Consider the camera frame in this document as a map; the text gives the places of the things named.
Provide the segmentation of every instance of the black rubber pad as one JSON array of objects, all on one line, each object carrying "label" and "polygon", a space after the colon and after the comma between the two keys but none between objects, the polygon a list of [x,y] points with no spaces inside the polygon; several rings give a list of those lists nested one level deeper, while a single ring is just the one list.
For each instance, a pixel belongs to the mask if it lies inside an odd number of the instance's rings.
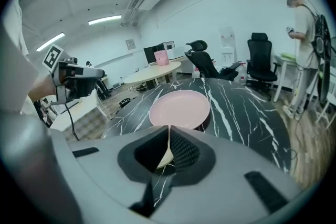
[{"label": "black rubber pad", "polygon": [[75,156],[75,158],[78,158],[78,157],[90,155],[95,152],[99,152],[99,149],[97,149],[96,147],[89,147],[89,148],[85,148],[84,150],[73,151],[72,153]]},{"label": "black rubber pad", "polygon": [[260,172],[249,172],[245,178],[271,214],[287,204],[288,201]]}]

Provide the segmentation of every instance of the chair headrest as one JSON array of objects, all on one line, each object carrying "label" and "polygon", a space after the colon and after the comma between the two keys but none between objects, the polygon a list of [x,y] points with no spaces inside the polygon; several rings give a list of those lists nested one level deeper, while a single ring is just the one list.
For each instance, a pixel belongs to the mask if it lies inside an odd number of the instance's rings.
[{"label": "chair headrest", "polygon": [[208,44],[203,40],[196,40],[191,43],[186,43],[186,45],[190,45],[193,51],[203,51],[208,47]]},{"label": "chair headrest", "polygon": [[252,36],[251,36],[251,39],[252,40],[268,40],[268,37],[265,33],[252,33]]}]

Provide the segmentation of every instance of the white t-shirt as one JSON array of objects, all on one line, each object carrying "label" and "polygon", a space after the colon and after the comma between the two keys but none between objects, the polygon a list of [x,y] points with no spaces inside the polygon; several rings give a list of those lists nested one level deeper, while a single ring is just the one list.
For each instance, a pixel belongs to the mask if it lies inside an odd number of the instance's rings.
[{"label": "white t-shirt", "polygon": [[[22,11],[19,6],[19,0],[8,1],[3,11],[2,21],[13,44],[26,57],[29,53],[22,34]],[[33,102],[28,96],[23,104],[21,113],[38,117]]]},{"label": "white t-shirt", "polygon": [[315,19],[304,6],[298,6],[295,9],[295,31],[306,35],[305,40],[300,40],[299,43],[297,64],[303,68],[317,69],[319,62],[311,44],[315,38]]}]

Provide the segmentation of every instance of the black marble table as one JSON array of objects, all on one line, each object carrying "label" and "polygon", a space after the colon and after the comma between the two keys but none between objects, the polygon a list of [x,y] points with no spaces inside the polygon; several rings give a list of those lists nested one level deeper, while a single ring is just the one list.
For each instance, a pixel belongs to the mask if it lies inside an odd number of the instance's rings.
[{"label": "black marble table", "polygon": [[[257,92],[221,79],[187,79],[157,86],[127,104],[107,125],[103,137],[128,134],[153,126],[152,104],[172,91],[194,90],[205,95],[211,110],[197,130],[219,139],[242,143],[274,163],[285,173],[290,170],[291,151],[286,127],[277,110]],[[156,171],[154,202],[162,198],[167,176],[175,173],[174,162]]]}]

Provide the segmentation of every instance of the black bag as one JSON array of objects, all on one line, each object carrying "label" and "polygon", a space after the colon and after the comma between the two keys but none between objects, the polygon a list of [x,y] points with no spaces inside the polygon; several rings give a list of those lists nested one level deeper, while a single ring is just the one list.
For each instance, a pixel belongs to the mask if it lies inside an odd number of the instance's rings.
[{"label": "black bag", "polygon": [[318,81],[318,94],[321,103],[325,103],[329,91],[330,81],[330,59],[331,59],[331,38],[330,32],[325,16],[322,14],[314,14],[306,5],[306,7],[315,20],[315,37],[311,43],[317,58],[323,59],[324,63],[319,66],[319,81]]}]

